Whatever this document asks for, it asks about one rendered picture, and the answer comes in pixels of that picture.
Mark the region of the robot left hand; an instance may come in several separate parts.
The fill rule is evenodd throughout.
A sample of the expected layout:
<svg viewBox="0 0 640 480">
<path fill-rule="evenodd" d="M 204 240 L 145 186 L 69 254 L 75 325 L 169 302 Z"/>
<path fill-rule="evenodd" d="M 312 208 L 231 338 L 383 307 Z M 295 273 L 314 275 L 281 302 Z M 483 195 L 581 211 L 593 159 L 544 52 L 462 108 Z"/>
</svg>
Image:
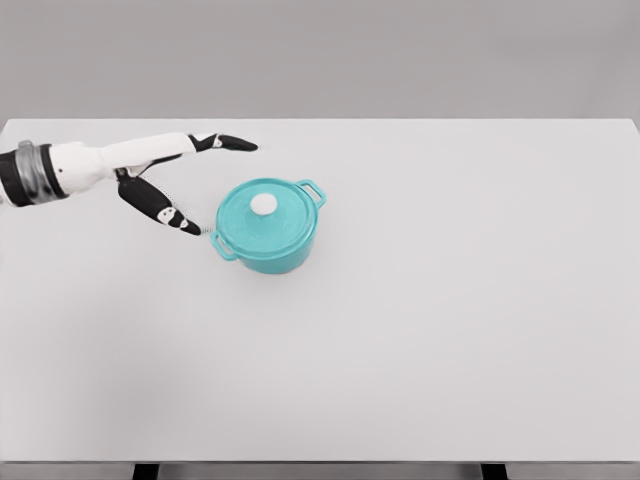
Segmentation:
<svg viewBox="0 0 640 480">
<path fill-rule="evenodd" d="M 199 225 L 143 174 L 153 166 L 187 154 L 225 149 L 253 152 L 258 146 L 248 140 L 220 133 L 167 133 L 107 145 L 99 149 L 101 160 L 117 181 L 119 197 L 147 218 L 193 236 L 202 234 Z"/>
</svg>

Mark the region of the teal lid with white knob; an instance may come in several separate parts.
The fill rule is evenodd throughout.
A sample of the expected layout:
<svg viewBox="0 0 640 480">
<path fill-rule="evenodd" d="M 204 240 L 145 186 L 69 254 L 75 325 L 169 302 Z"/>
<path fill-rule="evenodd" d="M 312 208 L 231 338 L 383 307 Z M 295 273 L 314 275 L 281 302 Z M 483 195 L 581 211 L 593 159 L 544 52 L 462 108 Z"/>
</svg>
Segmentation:
<svg viewBox="0 0 640 480">
<path fill-rule="evenodd" d="M 244 258 L 271 258 L 301 246 L 316 228 L 318 209 L 299 185 L 276 178 L 244 182 L 216 213 L 215 233 L 224 247 Z"/>
</svg>

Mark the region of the teal pot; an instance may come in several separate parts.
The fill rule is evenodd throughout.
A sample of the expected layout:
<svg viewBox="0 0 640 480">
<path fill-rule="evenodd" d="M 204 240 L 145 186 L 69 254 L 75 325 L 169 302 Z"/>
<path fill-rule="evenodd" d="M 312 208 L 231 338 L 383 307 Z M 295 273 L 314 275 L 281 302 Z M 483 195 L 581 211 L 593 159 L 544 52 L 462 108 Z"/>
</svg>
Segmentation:
<svg viewBox="0 0 640 480">
<path fill-rule="evenodd" d="M 327 197 L 325 192 L 313 181 L 304 179 L 293 182 L 301 186 L 314 200 L 318 209 L 318 222 L 316 228 L 312 232 L 310 238 L 308 238 L 297 249 L 271 258 L 244 258 L 238 256 L 224 247 L 222 241 L 215 233 L 215 228 L 210 234 L 210 241 L 213 247 L 218 251 L 218 254 L 227 261 L 240 261 L 246 268 L 264 274 L 284 274 L 290 272 L 299 266 L 301 266 L 311 253 L 318 223 L 319 223 L 319 211 L 321 207 L 326 203 Z"/>
</svg>

